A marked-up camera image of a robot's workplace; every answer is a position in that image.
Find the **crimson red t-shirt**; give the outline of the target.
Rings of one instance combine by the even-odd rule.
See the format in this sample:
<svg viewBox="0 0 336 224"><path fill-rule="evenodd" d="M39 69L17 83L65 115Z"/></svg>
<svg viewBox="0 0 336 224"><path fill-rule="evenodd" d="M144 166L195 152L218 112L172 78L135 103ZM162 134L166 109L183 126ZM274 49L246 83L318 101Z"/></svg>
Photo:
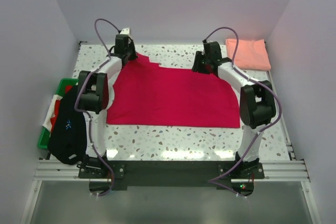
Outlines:
<svg viewBox="0 0 336 224"><path fill-rule="evenodd" d="M113 90L107 124L240 127L236 94L214 75L161 67L138 55L119 72Z"/></svg>

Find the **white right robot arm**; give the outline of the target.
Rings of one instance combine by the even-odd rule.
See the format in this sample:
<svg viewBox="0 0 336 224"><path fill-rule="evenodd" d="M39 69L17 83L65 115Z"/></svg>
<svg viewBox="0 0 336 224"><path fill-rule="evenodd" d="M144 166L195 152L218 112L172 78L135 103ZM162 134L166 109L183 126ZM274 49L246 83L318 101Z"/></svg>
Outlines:
<svg viewBox="0 0 336 224"><path fill-rule="evenodd" d="M246 178L253 171L250 162L259 158L264 130L276 115L272 85L269 81L253 79L228 57L222 57L219 43L203 40L203 51L197 51L192 71L214 74L226 81L239 95L239 115L244 124L243 138L237 151L242 161L234 165L234 173Z"/></svg>

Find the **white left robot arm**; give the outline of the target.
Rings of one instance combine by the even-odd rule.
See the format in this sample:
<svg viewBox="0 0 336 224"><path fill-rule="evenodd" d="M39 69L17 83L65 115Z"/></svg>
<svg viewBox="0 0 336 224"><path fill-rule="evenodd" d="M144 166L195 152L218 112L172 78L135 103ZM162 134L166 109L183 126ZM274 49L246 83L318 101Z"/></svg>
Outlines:
<svg viewBox="0 0 336 224"><path fill-rule="evenodd" d="M130 30L123 29L115 37L114 47L108 50L106 59L90 71L81 71L78 76L78 94L75 110L82 112L86 123L86 155L97 158L106 153L104 128L107 109L114 99L109 80L119 73L137 54Z"/></svg>

